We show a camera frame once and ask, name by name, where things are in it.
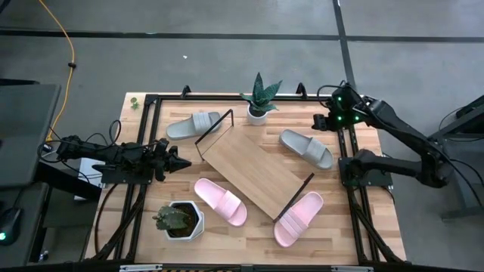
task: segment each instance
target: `concrete floor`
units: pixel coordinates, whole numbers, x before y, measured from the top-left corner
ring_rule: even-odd
[[[338,35],[331,0],[45,3],[67,29],[78,31]],[[479,0],[339,3],[347,35],[484,36],[484,2]],[[57,29],[42,7],[30,0],[12,2],[0,14],[0,27]],[[249,91],[260,71],[267,82],[283,79],[281,92],[292,93],[298,82],[304,82],[314,93],[320,85],[346,78],[339,41],[74,38],[73,44],[78,68],[56,131],[81,138],[107,132],[119,117],[127,91],[181,91],[184,85],[192,91]],[[349,42],[348,47],[358,90],[386,100],[424,134],[435,132],[445,114],[484,93],[482,43]],[[65,87],[69,59],[63,38],[0,37],[0,78]],[[417,158],[385,132],[380,141],[391,156]],[[482,172],[482,163],[475,166]],[[409,261],[484,270],[484,218],[440,220],[441,213],[460,207],[455,187],[435,190],[397,175],[393,180]],[[93,214],[85,216],[87,226]],[[65,233],[78,231],[55,232],[58,239],[54,238],[51,261],[75,261],[72,252],[80,254],[82,239],[71,241]]]

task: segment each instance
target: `potted plant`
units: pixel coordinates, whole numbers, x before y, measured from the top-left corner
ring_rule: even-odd
[[[153,216],[168,240],[192,241],[202,234],[204,215],[193,201],[172,201]]]
[[[241,97],[249,102],[247,106],[247,118],[252,125],[264,125],[267,121],[267,113],[277,110],[275,105],[270,104],[272,98],[278,93],[282,80],[278,84],[273,84],[264,89],[262,77],[257,73],[252,95],[240,93]]]

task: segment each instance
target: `white pot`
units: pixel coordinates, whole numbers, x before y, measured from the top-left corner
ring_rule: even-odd
[[[193,239],[197,238],[199,235],[201,235],[202,232],[205,230],[205,215],[198,209],[197,204],[195,204],[195,202],[193,202],[193,201],[172,201],[169,204],[169,206],[171,207],[174,204],[179,204],[179,203],[188,203],[188,204],[191,204],[194,207],[195,212],[198,215],[198,223],[195,226],[194,231],[191,233],[190,236],[187,236],[187,237],[171,237],[168,234],[168,231],[166,231],[166,230],[165,230],[165,235],[166,235],[166,238],[170,241],[190,242]]]
[[[250,104],[247,105],[247,120],[249,120],[249,123],[252,125],[264,125],[267,122],[267,114],[265,113],[263,116],[260,117],[255,117],[252,114],[250,114]]]

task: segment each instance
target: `computer mouse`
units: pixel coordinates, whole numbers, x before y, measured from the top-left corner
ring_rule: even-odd
[[[0,215],[0,246],[13,244],[20,233],[21,208],[10,208]]]

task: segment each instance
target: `butcher block tabletop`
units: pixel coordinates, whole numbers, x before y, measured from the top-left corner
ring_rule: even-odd
[[[123,129],[118,143],[136,142],[143,112],[146,93],[127,93],[119,120]],[[132,98],[136,97],[140,107],[132,109]],[[223,115],[230,109],[234,111],[234,127],[237,131],[268,153],[273,160],[284,165],[285,169],[302,182],[311,174],[309,182],[298,199],[309,191],[319,193],[323,208],[309,224],[309,229],[289,248],[280,247],[274,239],[274,223],[266,212],[244,196],[233,184],[227,181],[207,161],[200,158],[194,145],[198,138],[170,141],[170,146],[178,146],[178,155],[188,159],[192,166],[166,173],[166,180],[153,179],[147,188],[144,201],[141,229],[138,238],[136,263],[175,263],[175,264],[357,264],[355,241],[348,196],[341,184],[337,160],[340,148],[334,132],[311,129],[313,114],[326,114],[327,110],[318,102],[312,101],[273,101],[279,110],[268,114],[268,121],[262,126],[252,126],[247,122],[247,102],[238,100],[164,100],[161,105],[156,139],[167,138],[166,127],[174,122],[191,117],[192,113],[219,112]],[[144,144],[147,144],[154,107],[150,108]],[[230,116],[222,121],[220,129],[209,134],[199,144],[200,152],[207,151],[220,137],[229,136]],[[320,170],[297,154],[279,144],[279,134],[291,129],[307,137],[314,137],[334,155],[332,169]],[[358,146],[381,154],[377,130],[365,124],[355,126]],[[351,147],[347,150],[351,156]],[[194,183],[200,178],[208,178],[219,186],[238,196],[247,207],[247,221],[242,227],[233,227],[217,215],[194,192]],[[99,205],[106,195],[104,189]],[[120,184],[110,195],[101,215],[98,236],[102,247],[119,225],[126,196],[127,185]],[[135,191],[133,202],[138,191]],[[396,217],[395,206],[388,192],[379,187],[368,188],[368,199],[375,228],[394,253],[405,259],[405,251]],[[152,217],[162,206],[173,200],[193,200],[205,214],[205,231],[191,242],[168,241],[165,233],[158,230]],[[95,254],[94,225],[88,243],[86,258]],[[361,226],[365,253],[370,255],[368,236]],[[123,256],[126,255],[131,239],[131,227],[126,232]]]

